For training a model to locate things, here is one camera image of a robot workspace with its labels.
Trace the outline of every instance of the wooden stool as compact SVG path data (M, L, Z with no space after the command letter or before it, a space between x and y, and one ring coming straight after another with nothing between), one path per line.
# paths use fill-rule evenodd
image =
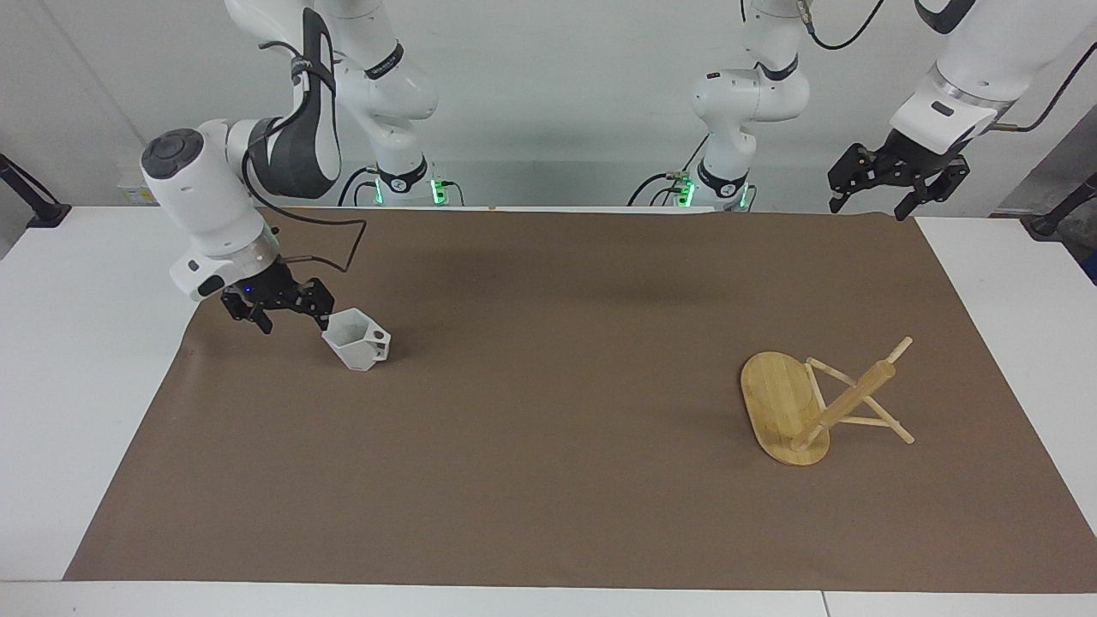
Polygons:
M913 340L906 337L887 358L872 366L860 379L808 358L800 362L791 356L765 351L743 367L743 397L755 437L766 453L792 465L810 465L830 450L830 428L838 423L885 426L903 441L914 437L889 414L872 394L895 377L895 361ZM833 403L823 401L815 370L849 386ZM864 403L877 417L851 416Z

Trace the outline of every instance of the white table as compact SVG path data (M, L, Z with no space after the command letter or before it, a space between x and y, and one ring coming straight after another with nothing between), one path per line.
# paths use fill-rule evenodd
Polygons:
M1097 529L1097 290L1016 222L917 224ZM184 245L156 209L82 207L0 260L0 580L24 581L0 615L1097 615L1097 595L58 583L193 314L167 277Z

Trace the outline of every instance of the white robotic arm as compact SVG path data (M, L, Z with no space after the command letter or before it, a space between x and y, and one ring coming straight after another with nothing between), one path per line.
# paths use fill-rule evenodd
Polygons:
M942 202L970 173L962 150L1028 91L1036 74L1097 19L1094 0L915 0L948 43L917 90L891 119L873 152L853 144L830 169L838 212L856 192L911 187L895 209Z
M294 280L253 207L251 175L275 195L327 193L341 167L338 89L340 104L362 124L377 156L378 201L437 203L410 121L433 113L438 92L404 59L381 0L225 4L260 48L290 58L294 111L286 117L210 121L197 131L166 133L146 148L142 169L149 189L192 239L171 276L196 301L219 292L234 318L255 322L264 333L272 327L265 311L279 308L307 314L326 329L335 301L318 279Z
M411 121L433 115L438 89L404 57L381 0L327 1L341 56L336 100L362 127L377 157L378 200L437 203L433 169Z
M756 142L745 124L803 113L811 88L798 70L803 24L795 0L753 0L744 43L750 69L713 71L693 90L693 111L709 127L708 148L690 170L693 203L732 209L740 202Z

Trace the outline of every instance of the brown mat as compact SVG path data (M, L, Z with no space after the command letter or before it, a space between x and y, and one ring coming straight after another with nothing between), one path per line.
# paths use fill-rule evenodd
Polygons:
M917 225L370 218L352 274L296 272L391 360L353 373L305 317L264 337L203 304L67 580L1097 591L1097 540ZM349 242L276 223L286 255ZM860 374L905 335L877 399L917 444L841 425L807 469L758 447L753 354Z

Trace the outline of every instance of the wooden leg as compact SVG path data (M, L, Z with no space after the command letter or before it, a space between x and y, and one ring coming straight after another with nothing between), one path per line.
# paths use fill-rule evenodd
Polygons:
M909 336L901 340L900 344L895 347L895 349L892 350L891 355L887 356L887 359L884 361L894 364L895 361L898 360L903 354L906 354L906 350L908 347L911 347L912 343L914 343L914 339L911 338Z
M896 351L898 351L898 355L902 355L902 352L905 351L906 348L911 346L911 344L908 343L908 340L909 339L904 339L903 343L901 343L900 346L896 348ZM816 360L815 358L808 358L807 359L807 366L810 368L814 368L814 369L818 369L819 371L823 371L824 373L826 373L826 374L833 377L834 379L836 379L836 380L845 383L846 385L856 385L857 384L857 382L853 381L853 378L849 377L848 374L839 371L838 369L836 369L836 368L834 368L834 367L832 367L829 364L825 364L825 363L821 362L819 360ZM808 370L808 374L812 375L812 377L814 377L814 371ZM868 405L869 408L872 410L873 413L875 413L878 416L880 416L879 424L874 420L874 418L857 418L857 417L847 417L847 418L844 418L841 422L845 423L845 424L860 424L860 425L864 425L864 426L886 426L887 428L891 428L892 430L894 430L895 434L900 436L900 439L902 439L906 444L908 444L908 445L909 444L914 444L914 436L911 435L911 433L907 429L903 428L903 425L901 425L898 423L898 420L895 419L894 416L892 416L891 414L889 414L880 405L880 403L877 403L877 401L872 396L867 396L864 399L864 404Z
M829 364L824 364L823 362L816 360L815 358L808 358L807 363L823 371L824 373L833 377L834 379L845 383L846 385L857 385L857 381L855 381L853 378L849 377L848 374L839 371L838 369Z
M880 406L880 403L877 403L872 396L867 397L864 400L864 404L868 405L870 410L875 412L875 414L880 416L880 419L882 419L889 428L894 430L895 435L898 435L900 439L905 441L908 446L914 444L914 435L911 435L907 429L903 428L903 425L901 425L894 416L889 414L886 410Z
M861 416L848 416L838 420L842 424L859 424L861 426L882 426L887 428L887 423L880 418L862 418Z
M838 395L833 403L823 410L818 417L818 424L805 427L795 439L792 440L794 451L803 451L821 433L838 424L838 420L848 416L866 396L871 396L873 392L895 377L895 366L883 360L872 364L864 374L857 380L857 384Z
M819 382L815 379L815 371L812 369L811 362L804 362L804 368L807 369L807 379L812 382L812 393L815 395L815 402L819 405L819 413L826 408L826 401L823 400L823 392L819 391Z

